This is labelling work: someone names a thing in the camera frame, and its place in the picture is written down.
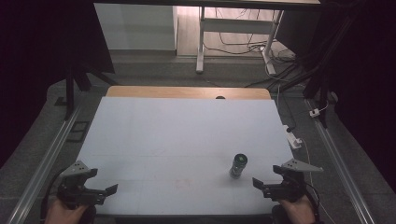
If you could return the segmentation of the black tripod stand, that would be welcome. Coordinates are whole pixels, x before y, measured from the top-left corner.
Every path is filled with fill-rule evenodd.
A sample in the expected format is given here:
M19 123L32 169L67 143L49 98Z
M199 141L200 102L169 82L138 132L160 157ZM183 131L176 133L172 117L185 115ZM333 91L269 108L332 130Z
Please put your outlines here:
M62 105L66 106L64 120L70 120L75 111L75 91L74 87L78 86L81 91L89 91L92 84L88 78L88 74L92 74L110 86L119 86L119 83L107 76L103 71L94 68L88 63L71 63L65 74L66 96Z

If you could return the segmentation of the white power strip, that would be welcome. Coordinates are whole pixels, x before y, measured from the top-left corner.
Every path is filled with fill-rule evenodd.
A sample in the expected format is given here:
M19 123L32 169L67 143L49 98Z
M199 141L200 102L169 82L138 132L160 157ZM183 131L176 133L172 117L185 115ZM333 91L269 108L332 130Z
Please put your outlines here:
M288 125L284 125L284 132L286 135L286 138L290 144L290 147L292 149L298 149L302 147L302 139L301 138L297 138L294 133L292 132L291 128Z

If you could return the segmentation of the aluminium floor rail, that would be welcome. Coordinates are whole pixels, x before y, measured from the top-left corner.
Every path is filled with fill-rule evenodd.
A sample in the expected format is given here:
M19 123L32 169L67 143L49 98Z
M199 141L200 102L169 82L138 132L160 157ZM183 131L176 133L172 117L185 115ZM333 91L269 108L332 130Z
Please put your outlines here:
M331 224L375 224L363 194L348 169L329 128L325 128L318 118L312 118L313 109L309 100L304 100L307 120L318 138L308 138L306 157L309 163L324 169L323 175L309 175L310 183L319 191L320 209Z
M13 211L10 214L6 224L23 224L27 218L39 191L42 189L45 180L47 179L52 165L55 163L62 146L70 133L81 110L81 104L75 107L69 118L62 123L60 130L52 139L43 159L35 169L27 187L23 191L21 197L16 203Z

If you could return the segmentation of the person's left hand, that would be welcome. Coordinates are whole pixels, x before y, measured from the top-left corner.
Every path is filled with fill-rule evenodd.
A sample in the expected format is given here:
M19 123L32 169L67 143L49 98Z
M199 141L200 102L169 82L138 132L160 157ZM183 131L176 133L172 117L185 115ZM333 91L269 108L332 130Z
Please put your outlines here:
M80 205L71 210L61 200L56 199L49 207L45 224L78 224L87 209L87 205Z

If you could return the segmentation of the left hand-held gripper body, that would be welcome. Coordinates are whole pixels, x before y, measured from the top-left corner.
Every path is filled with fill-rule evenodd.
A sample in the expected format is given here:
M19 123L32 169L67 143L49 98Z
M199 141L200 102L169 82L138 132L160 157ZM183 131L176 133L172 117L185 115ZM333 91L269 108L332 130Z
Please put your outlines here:
M103 204L106 192L100 189L87 189L82 174L90 168L83 161L76 161L61 172L61 184L58 187L57 197L70 209L78 205Z

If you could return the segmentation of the black curtain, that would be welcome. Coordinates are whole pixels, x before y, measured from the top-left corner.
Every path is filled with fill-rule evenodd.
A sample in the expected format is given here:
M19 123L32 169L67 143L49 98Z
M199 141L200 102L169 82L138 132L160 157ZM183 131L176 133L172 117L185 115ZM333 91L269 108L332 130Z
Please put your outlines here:
M0 167L73 71L114 71L95 0L0 0Z
M335 112L396 192L396 0L324 0L318 37L354 17L328 68Z

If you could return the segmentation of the white desk frame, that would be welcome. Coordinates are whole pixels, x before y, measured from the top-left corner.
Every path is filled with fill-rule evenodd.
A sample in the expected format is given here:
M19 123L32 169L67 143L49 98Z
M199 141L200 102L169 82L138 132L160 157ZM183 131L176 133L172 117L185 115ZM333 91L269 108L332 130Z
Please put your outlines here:
M269 75L274 75L276 70L270 59L269 53L275 39L276 31L283 11L276 10L275 16L271 21L247 21L238 19L214 19L205 16L205 8L201 7L199 16L199 43L197 49L196 73L204 72L204 34L205 32L215 33L235 33L235 34L254 34L268 35L264 47L260 47L261 55L265 62L265 68Z

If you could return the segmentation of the green-lidded dark bottle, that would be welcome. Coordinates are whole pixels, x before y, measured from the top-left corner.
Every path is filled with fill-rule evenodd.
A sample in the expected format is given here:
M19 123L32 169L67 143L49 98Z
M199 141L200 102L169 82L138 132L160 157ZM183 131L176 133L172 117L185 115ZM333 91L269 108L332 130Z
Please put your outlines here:
M230 177L234 179L238 179L241 176L247 164L248 164L248 157L245 154L242 153L236 154L233 158L233 164L229 171Z

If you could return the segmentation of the black stand legs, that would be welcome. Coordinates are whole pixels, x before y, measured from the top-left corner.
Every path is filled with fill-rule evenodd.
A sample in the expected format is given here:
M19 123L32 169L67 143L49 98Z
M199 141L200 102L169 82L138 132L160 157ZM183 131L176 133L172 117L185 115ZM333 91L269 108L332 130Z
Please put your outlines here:
M281 85L279 91L285 91L301 82L309 79L308 84L303 90L305 99L313 99L319 92L319 115L318 119L324 128L326 123L326 108L328 106L329 75L325 70L329 67L329 57L324 57L312 70L304 75L297 77L285 85Z

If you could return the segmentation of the person's right hand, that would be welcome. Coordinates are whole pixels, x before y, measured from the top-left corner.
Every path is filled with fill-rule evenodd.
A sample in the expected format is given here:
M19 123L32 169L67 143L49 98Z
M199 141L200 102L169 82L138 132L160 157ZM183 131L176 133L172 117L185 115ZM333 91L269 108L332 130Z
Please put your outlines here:
M313 206L306 196L291 203L287 200L278 201L285 209L292 224L313 224L315 220Z

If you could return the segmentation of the black rectangular floor frame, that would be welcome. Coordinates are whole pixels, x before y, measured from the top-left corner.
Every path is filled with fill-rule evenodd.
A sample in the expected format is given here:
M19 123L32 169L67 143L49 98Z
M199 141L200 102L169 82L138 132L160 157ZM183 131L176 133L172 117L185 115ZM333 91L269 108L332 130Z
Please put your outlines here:
M67 142L71 143L82 143L86 137L86 134L90 128L90 123L88 121L76 121L69 135L66 138Z

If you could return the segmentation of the white table cover sheet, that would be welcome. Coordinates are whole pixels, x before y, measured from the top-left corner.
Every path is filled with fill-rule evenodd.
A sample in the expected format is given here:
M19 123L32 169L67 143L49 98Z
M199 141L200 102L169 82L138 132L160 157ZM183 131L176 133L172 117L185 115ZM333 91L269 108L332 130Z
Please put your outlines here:
M248 162L238 179L236 154ZM105 97L78 159L92 189L118 185L98 208L110 216L261 215L274 202L252 178L276 184L292 153L272 100Z

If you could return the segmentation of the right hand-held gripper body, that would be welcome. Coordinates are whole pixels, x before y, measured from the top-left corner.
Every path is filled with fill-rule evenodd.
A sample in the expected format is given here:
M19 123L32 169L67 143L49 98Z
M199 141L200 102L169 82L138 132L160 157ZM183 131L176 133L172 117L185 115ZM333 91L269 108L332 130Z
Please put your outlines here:
M284 167L287 172L282 176L280 184L263 184L262 193L264 198L272 201L287 200L296 202L301 199L306 192L304 174L309 172L323 172L321 167L311 165L306 162L291 159L278 165Z

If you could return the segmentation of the white cabinet panel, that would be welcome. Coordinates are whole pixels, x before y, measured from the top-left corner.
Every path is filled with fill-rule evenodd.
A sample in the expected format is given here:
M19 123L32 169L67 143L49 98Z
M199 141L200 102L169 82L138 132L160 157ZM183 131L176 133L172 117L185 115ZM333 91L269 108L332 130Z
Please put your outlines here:
M177 49L176 7L99 3L94 7L109 49Z

